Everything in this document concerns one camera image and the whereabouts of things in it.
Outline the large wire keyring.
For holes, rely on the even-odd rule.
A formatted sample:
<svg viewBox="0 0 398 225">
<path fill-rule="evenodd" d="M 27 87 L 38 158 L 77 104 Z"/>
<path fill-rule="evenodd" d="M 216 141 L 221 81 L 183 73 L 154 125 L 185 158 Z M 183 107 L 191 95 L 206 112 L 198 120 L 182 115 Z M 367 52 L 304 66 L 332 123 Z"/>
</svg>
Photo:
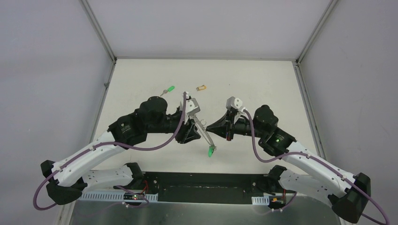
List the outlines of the large wire keyring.
<svg viewBox="0 0 398 225">
<path fill-rule="evenodd" d="M 192 116 L 192 119 L 194 120 L 195 125 L 198 128 L 198 130 L 201 133 L 201 135 L 205 138 L 205 140 L 209 144 L 209 149 L 211 151 L 215 151 L 216 150 L 216 145 L 215 145 L 213 139 L 211 138 L 211 136 L 206 131 L 205 127 L 202 125 L 201 121 L 196 116 Z"/>
</svg>

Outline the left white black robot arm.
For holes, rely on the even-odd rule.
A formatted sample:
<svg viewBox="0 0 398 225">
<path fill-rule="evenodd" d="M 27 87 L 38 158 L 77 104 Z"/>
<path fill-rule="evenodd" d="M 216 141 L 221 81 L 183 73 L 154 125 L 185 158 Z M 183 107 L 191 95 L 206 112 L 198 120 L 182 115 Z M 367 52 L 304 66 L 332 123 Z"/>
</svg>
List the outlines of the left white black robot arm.
<svg viewBox="0 0 398 225">
<path fill-rule="evenodd" d="M 66 159 L 41 164 L 43 186 L 57 205 L 65 205 L 84 193 L 102 188 L 139 189 L 144 175 L 138 163 L 115 169 L 96 170 L 106 159 L 126 150 L 142 150 L 148 134 L 171 134 L 171 140 L 185 144 L 200 138 L 195 116 L 200 106 L 195 98 L 184 97 L 173 114 L 161 97 L 150 97 L 134 112 L 118 118 L 96 140 Z"/>
</svg>

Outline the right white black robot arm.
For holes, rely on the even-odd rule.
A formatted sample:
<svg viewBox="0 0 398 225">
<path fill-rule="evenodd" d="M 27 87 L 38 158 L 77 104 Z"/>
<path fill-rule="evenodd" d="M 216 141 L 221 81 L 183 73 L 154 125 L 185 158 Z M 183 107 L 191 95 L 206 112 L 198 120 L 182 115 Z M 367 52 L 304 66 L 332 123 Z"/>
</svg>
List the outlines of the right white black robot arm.
<svg viewBox="0 0 398 225">
<path fill-rule="evenodd" d="M 280 129 L 279 119 L 268 105 L 253 116 L 246 109 L 229 106 L 227 112 L 206 130 L 231 141 L 234 135 L 250 136 L 256 158 L 263 163 L 281 159 L 305 175 L 275 165 L 266 176 L 270 192 L 291 190 L 312 197 L 332 208 L 343 220 L 358 223 L 371 196 L 370 178 L 344 171 L 323 158 L 312 155 L 295 137 Z"/>
</svg>

